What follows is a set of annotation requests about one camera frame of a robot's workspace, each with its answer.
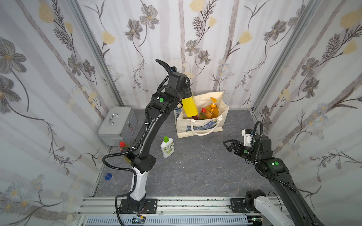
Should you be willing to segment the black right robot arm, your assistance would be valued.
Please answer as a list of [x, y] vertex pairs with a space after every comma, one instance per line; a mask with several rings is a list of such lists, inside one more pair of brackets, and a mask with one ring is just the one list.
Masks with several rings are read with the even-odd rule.
[[229, 152], [251, 162], [257, 173], [269, 180], [290, 216], [275, 207], [260, 189], [246, 193], [243, 208], [249, 213], [260, 212], [274, 226], [321, 226], [323, 223], [300, 194], [286, 165], [273, 157], [271, 140], [251, 129], [243, 130], [242, 135], [243, 142], [227, 140], [223, 142], [224, 146]]

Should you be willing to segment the yellow-green dish soap red cap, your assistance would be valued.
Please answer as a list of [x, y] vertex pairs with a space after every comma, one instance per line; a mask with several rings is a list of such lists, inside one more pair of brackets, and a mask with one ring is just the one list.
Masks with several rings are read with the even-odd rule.
[[199, 120], [205, 120], [205, 119], [207, 119], [207, 110], [206, 108], [202, 108], [199, 114]]

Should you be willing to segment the orange pump soap bottle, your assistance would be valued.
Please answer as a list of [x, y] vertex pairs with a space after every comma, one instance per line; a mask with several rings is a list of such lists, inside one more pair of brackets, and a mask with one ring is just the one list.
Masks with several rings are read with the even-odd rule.
[[213, 119], [219, 116], [219, 109], [217, 107], [217, 100], [215, 98], [210, 98], [212, 103], [206, 107], [206, 118]]

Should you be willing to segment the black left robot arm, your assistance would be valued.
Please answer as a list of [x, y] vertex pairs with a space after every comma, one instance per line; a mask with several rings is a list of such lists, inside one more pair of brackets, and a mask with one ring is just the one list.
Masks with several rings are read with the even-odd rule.
[[[107, 154], [102, 158], [105, 166], [133, 174], [131, 190], [125, 195], [130, 210], [141, 212], [145, 206], [146, 183], [149, 171], [154, 167], [156, 158], [150, 154], [151, 145], [170, 113], [183, 99], [181, 91], [158, 91], [145, 108], [145, 121], [136, 139], [129, 148], [119, 153]], [[116, 167], [107, 162], [108, 158], [125, 155], [131, 161], [131, 168]]]

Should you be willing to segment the large yellow pump soap bottle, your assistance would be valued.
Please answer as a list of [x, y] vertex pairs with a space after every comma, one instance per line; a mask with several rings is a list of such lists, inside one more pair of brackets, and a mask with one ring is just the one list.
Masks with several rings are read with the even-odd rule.
[[183, 110], [187, 117], [198, 115], [198, 108], [192, 92], [188, 92], [182, 99]]

